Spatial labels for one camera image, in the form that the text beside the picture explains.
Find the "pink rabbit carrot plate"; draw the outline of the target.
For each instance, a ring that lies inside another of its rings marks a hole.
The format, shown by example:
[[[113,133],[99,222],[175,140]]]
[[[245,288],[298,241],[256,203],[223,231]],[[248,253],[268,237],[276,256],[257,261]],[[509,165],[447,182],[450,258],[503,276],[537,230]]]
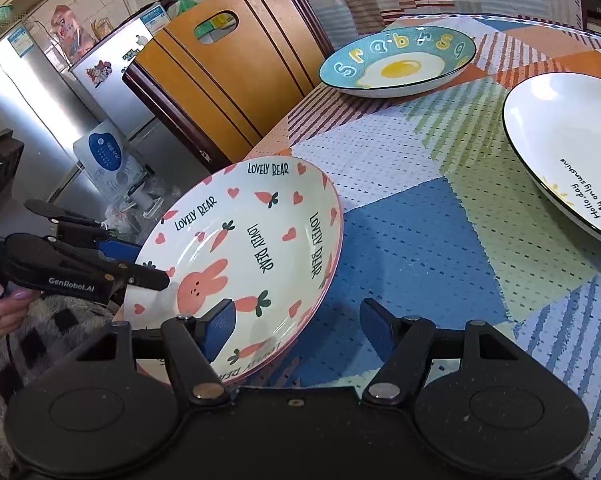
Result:
[[[170,284],[161,292],[128,287],[119,315],[145,330],[233,300],[235,329],[212,368],[223,382],[238,382],[307,326],[334,278],[341,244],[343,211],[324,171],[291,156],[243,160],[164,213],[137,262],[166,272]]]

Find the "blue fried egg plate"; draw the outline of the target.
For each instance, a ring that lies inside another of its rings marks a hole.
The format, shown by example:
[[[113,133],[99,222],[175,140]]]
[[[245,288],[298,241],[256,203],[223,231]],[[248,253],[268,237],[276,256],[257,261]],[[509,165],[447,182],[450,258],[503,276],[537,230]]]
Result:
[[[378,32],[335,51],[320,67],[323,84],[349,96],[402,98],[435,90],[461,75],[477,54],[465,32],[424,25]]]

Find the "black white plaid clothing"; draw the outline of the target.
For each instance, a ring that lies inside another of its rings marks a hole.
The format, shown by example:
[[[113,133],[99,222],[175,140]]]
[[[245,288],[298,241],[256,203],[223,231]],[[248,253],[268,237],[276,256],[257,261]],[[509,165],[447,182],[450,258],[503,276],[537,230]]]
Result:
[[[18,474],[4,432],[12,397],[109,323],[117,310],[114,304],[46,296],[31,305],[14,333],[0,337],[0,479]]]

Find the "silver refrigerator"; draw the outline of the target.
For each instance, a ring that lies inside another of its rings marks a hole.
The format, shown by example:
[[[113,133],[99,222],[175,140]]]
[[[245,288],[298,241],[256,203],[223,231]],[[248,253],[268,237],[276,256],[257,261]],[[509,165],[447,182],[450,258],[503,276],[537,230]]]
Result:
[[[107,200],[80,169],[77,141],[99,126],[117,134],[137,160],[182,192],[208,172],[125,85],[122,75],[151,39],[130,18],[74,64],[55,42],[35,40],[34,26],[0,28],[0,131],[25,145],[13,185],[20,200],[48,200],[95,220]]]

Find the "white blue cardboard box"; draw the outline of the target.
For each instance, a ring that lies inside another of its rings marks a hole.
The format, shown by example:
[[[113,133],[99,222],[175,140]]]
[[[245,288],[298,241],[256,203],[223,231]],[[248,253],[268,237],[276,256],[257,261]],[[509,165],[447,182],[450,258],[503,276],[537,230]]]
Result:
[[[127,150],[110,120],[82,136],[73,149],[90,181],[110,203],[125,198],[130,188],[145,177],[143,166]]]

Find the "colourful patchwork tablecloth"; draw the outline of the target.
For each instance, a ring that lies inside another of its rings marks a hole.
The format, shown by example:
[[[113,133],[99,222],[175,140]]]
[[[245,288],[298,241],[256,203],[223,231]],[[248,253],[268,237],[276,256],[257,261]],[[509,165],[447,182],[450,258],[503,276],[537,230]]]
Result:
[[[591,434],[575,471],[601,479],[601,243],[544,197],[502,124],[505,98],[524,79],[601,77],[601,36],[487,15],[431,22],[476,42],[450,84],[389,101],[320,86],[256,148],[329,175],[343,249],[317,314],[250,385],[363,388],[381,366],[360,328],[366,297],[441,327],[479,318],[581,396]]]

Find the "white black-rimmed plate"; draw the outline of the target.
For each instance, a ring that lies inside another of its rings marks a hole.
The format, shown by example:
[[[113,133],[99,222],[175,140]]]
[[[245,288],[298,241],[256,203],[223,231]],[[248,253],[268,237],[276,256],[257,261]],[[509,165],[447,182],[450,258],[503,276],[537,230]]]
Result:
[[[601,78],[533,76],[509,92],[502,117],[509,145],[535,185],[601,242]]]

